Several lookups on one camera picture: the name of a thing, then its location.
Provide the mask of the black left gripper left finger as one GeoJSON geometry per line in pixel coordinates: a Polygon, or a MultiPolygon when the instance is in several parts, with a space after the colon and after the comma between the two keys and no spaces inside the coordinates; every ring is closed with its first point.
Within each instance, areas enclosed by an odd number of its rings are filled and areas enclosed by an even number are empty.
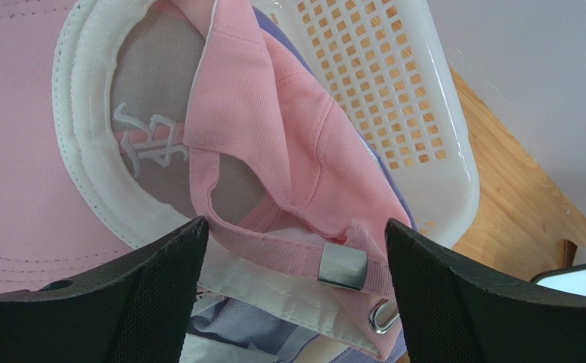
{"type": "Polygon", "coordinates": [[[208,240],[197,217],[41,290],[0,294],[0,362],[177,362],[208,240]]]}

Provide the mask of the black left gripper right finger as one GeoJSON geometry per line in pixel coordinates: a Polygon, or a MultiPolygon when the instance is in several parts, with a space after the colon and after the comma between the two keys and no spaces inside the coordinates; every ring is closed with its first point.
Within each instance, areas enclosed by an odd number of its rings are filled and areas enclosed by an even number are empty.
{"type": "Polygon", "coordinates": [[[395,219],[385,237],[412,362],[586,362],[586,296],[496,271],[395,219]]]}

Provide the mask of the light pink cap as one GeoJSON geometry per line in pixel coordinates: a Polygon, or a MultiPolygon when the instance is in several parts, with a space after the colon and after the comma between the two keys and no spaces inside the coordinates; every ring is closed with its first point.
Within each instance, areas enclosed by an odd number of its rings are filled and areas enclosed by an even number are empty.
{"type": "MultiPolygon", "coordinates": [[[[197,217],[191,312],[233,298],[336,348],[405,353],[379,157],[248,1],[0,1],[0,294],[197,217]]],[[[280,362],[186,330],[177,362],[280,362]]]]}

